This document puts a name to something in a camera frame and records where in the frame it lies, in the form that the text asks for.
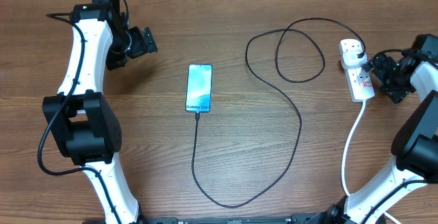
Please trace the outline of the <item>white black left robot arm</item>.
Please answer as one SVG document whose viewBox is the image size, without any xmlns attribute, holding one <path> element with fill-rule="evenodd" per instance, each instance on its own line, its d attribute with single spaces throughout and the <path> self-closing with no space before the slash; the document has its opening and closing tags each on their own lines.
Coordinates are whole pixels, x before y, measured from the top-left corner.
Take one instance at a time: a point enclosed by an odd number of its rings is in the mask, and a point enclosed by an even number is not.
<svg viewBox="0 0 438 224">
<path fill-rule="evenodd" d="M 84 173 L 102 205 L 104 223 L 145 223 L 121 163 L 123 135 L 103 94 L 104 74 L 158 48 L 148 27 L 129 25 L 126 0 L 92 0 L 49 18 L 71 25 L 73 44 L 57 94 L 45 97 L 47 120 L 38 146 L 39 167 L 48 175 Z"/>
</svg>

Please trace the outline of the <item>blue Samsung Galaxy phone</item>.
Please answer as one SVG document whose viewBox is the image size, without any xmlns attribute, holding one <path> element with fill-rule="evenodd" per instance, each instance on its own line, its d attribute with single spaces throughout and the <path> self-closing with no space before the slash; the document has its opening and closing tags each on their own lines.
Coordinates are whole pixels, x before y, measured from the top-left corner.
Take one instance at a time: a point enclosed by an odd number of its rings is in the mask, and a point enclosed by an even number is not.
<svg viewBox="0 0 438 224">
<path fill-rule="evenodd" d="M 185 110 L 209 112 L 211 110 L 213 67 L 210 64 L 191 64 L 188 67 L 188 84 Z"/>
</svg>

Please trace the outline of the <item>white power strip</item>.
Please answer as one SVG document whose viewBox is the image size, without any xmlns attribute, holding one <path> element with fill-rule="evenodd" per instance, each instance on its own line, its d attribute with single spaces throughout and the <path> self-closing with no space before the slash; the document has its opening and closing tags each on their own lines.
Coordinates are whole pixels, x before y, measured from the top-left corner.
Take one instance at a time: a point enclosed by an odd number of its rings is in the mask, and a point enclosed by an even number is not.
<svg viewBox="0 0 438 224">
<path fill-rule="evenodd" d="M 346 51 L 359 51 L 363 53 L 364 49 L 359 40 L 348 38 L 339 42 L 340 55 Z M 365 72 L 362 66 L 355 69 L 344 69 L 344 71 L 352 102 L 362 102 L 374 97 L 375 93 L 370 74 Z"/>
</svg>

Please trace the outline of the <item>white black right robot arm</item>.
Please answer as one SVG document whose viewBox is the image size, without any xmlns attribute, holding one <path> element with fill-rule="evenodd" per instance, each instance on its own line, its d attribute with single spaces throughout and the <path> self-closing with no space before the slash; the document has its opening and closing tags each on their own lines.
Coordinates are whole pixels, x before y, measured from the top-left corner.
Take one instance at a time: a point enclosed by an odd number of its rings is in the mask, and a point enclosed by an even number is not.
<svg viewBox="0 0 438 224">
<path fill-rule="evenodd" d="M 367 59 L 362 46 L 347 50 L 339 44 L 342 66 L 354 77 L 350 87 L 369 86 L 364 73 L 381 83 L 379 91 L 394 103 L 417 93 L 420 104 L 393 139 L 388 163 L 360 190 L 348 193 L 326 211 L 311 217 L 293 217 L 294 223 L 385 223 L 387 213 L 404 196 L 437 183 L 437 37 L 420 34 L 411 47 L 390 57 L 390 49 Z"/>
</svg>

